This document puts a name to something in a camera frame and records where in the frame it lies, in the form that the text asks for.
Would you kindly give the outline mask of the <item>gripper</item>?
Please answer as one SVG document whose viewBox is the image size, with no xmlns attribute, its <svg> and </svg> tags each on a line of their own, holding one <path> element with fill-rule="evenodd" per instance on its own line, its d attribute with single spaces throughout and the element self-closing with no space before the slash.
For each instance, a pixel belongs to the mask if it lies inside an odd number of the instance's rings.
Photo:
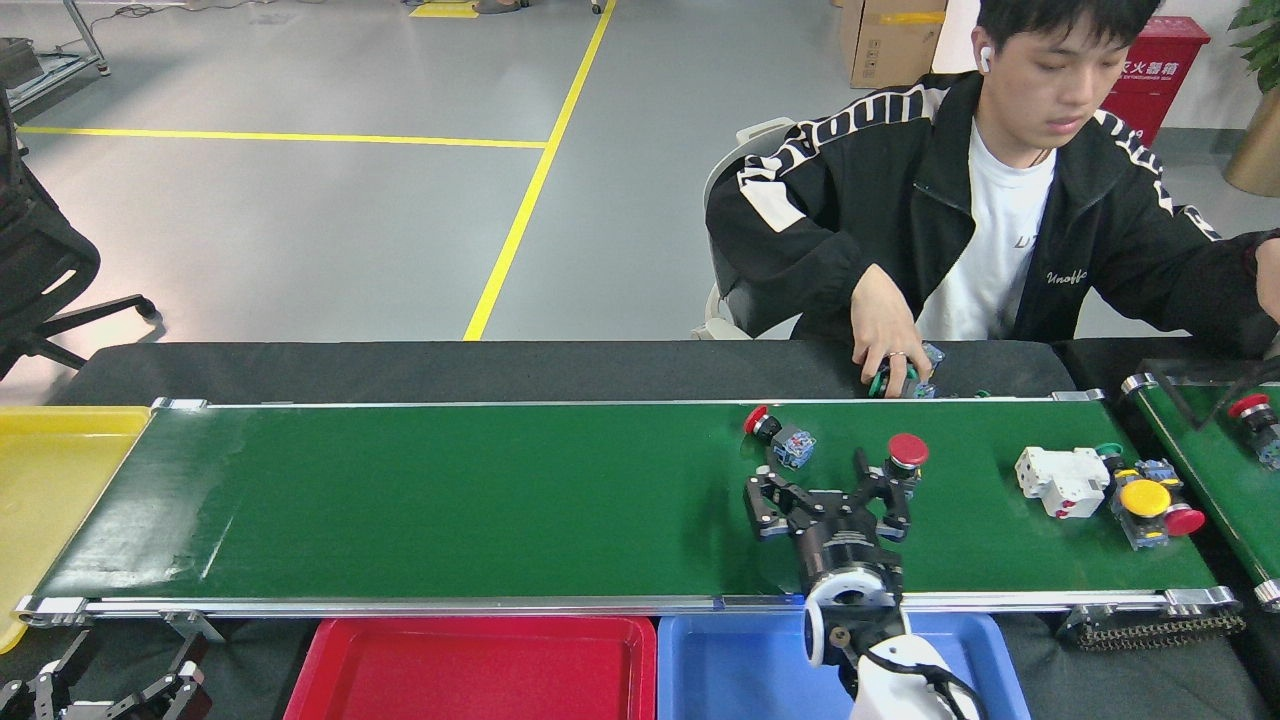
<svg viewBox="0 0 1280 720">
<path fill-rule="evenodd" d="M 881 537 L 900 542 L 909 533 L 909 501 L 919 483 L 919 462 L 891 454 L 882 468 L 873 468 L 865 450 L 858 447 L 852 465 L 858 484 L 845 501 L 845 514 L 833 515 L 835 492 L 804 489 L 769 468 L 758 468 L 744 484 L 755 537 L 795 537 L 806 593 L 820 580 L 854 568 L 870 570 L 892 593 L 902 591 L 901 555 L 883 548 Z"/>
</svg>

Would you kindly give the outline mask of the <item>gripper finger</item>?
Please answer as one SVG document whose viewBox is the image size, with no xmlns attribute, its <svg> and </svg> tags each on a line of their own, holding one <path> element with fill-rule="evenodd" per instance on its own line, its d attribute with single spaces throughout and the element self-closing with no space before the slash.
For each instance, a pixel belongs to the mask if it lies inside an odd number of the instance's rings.
<svg viewBox="0 0 1280 720">
<path fill-rule="evenodd" d="M 166 671 L 142 691 L 108 708 L 109 719 L 205 719 L 209 693 L 198 662 L 209 651 L 206 638 L 188 638 Z"/>
<path fill-rule="evenodd" d="M 29 680 L 3 683 L 1 719 L 61 719 L 70 706 L 70 688 L 93 660 L 93 632 L 82 630 L 56 660 Z"/>
</svg>

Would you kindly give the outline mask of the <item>person's right hand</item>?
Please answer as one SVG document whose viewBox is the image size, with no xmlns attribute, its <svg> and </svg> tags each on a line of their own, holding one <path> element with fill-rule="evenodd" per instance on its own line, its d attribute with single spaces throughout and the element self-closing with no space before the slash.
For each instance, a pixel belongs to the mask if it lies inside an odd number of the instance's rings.
<svg viewBox="0 0 1280 720">
<path fill-rule="evenodd" d="M 882 384 L 888 398 L 902 397 L 908 370 L 925 382 L 933 363 L 915 327 L 915 316 L 893 279 L 878 265 L 869 265 L 850 295 L 852 363 L 861 370 L 861 382 L 870 384 L 882 364 L 888 379 Z"/>
</svg>

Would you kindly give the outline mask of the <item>person's left hand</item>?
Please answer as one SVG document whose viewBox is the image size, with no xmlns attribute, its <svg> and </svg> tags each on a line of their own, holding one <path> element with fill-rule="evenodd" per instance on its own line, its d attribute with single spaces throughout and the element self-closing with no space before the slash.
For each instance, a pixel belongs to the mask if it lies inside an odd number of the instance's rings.
<svg viewBox="0 0 1280 720">
<path fill-rule="evenodd" d="M 1271 234 L 1254 246 L 1254 287 L 1261 309 L 1280 320 L 1280 238 Z"/>
</svg>

